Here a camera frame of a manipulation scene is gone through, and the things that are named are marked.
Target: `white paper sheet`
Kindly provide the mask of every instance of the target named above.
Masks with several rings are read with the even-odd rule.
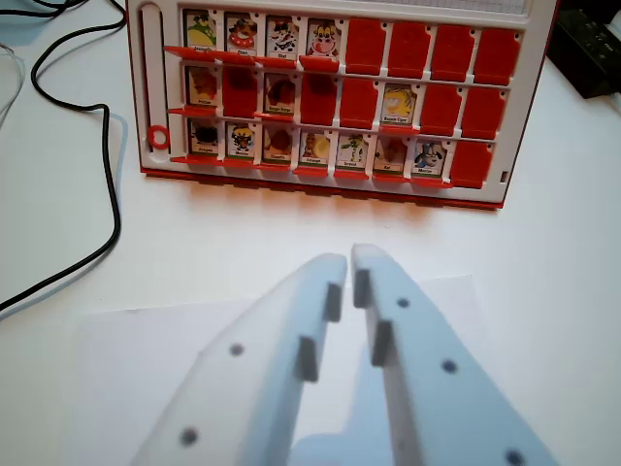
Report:
[[[492,378],[471,277],[421,284]],[[345,293],[330,324],[319,383],[306,384],[290,465],[392,464],[381,372],[364,311]],[[129,464],[200,351],[249,303],[188,304],[87,316],[77,330],[63,464]]]

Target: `cartoon cow picture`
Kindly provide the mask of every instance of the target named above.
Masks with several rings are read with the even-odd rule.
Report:
[[[324,21],[316,26],[310,38],[309,51],[307,55],[330,56],[339,55],[339,38],[341,32],[337,30],[334,22]]]

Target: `red flap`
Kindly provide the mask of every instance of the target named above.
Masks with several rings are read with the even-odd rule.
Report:
[[[337,108],[337,86],[330,75],[305,73],[302,77],[301,122],[332,125]]]
[[[306,71],[321,71],[323,73],[336,73],[339,71],[339,62],[328,56],[300,55],[300,63]]]
[[[184,117],[209,118],[215,115],[215,108],[194,107],[193,105],[186,105],[182,109],[170,109],[168,113],[175,114],[175,115],[183,115]]]
[[[420,132],[452,136],[461,104],[462,96],[454,85],[427,85],[420,116]]]
[[[377,19],[353,17],[349,20],[345,64],[347,73],[379,75],[384,55],[386,31]]]
[[[323,178],[328,176],[328,167],[325,168],[313,168],[313,167],[298,167],[293,171],[294,175],[300,177],[318,177]]]
[[[250,68],[222,68],[222,105],[225,117],[253,118],[257,94],[256,78]]]
[[[416,128],[411,126],[403,126],[401,124],[381,124],[379,126],[379,132],[391,135],[404,135],[411,136],[420,133]]]
[[[338,168],[334,172],[334,178],[345,178],[347,180],[368,180],[369,177],[365,172],[358,172],[355,170],[346,170]]]
[[[189,165],[222,165],[222,162],[217,159],[217,155],[196,155],[194,153],[189,153],[186,157],[172,157],[171,162]]]
[[[518,38],[516,31],[508,29],[481,32],[474,63],[475,83],[508,85],[520,53]]]
[[[481,189],[492,163],[491,146],[485,143],[460,141],[457,143],[450,180],[456,187]]]
[[[210,51],[196,50],[192,47],[170,47],[166,46],[164,48],[168,53],[172,53],[173,55],[180,56],[184,60],[192,60],[192,61],[213,61],[213,56]]]
[[[261,112],[255,112],[254,115],[268,121],[282,121],[284,123],[293,122],[293,115],[263,114]]]
[[[417,78],[423,76],[431,36],[419,22],[395,22],[392,27],[388,76]]]
[[[431,60],[432,80],[466,80],[474,47],[471,30],[469,26],[438,26],[434,56]]]
[[[462,118],[462,136],[475,139],[496,139],[501,125],[505,99],[499,89],[472,87],[468,91]]]
[[[341,126],[371,129],[376,115],[377,89],[373,81],[344,78],[341,96]]]
[[[231,65],[254,65],[253,56],[239,55],[234,51],[212,50],[209,54],[213,58],[221,60],[222,63],[230,63]]]
[[[256,56],[254,61],[261,63],[266,68],[285,68],[295,70],[295,61],[272,56]]]

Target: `screw hole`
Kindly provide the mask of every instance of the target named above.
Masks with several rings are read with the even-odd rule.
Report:
[[[229,351],[231,351],[231,354],[233,354],[234,356],[239,356],[244,352],[244,346],[236,343],[234,345],[231,345]]]
[[[447,372],[448,374],[455,374],[457,372],[457,364],[455,364],[453,361],[451,361],[450,359],[446,359],[443,363],[442,363],[442,368],[445,372]]]
[[[522,466],[526,464],[526,462],[524,461],[524,456],[522,456],[522,453],[520,453],[519,451],[515,449],[510,449],[505,455],[505,458],[507,459],[507,463],[510,464],[511,466]]]
[[[189,447],[198,440],[198,432],[194,427],[187,427],[181,432],[179,440],[184,447]]]

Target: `black device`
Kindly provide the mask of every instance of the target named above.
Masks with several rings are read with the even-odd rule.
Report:
[[[585,99],[621,91],[621,41],[587,11],[562,5],[547,50]],[[614,16],[611,9],[598,11],[601,17]]]

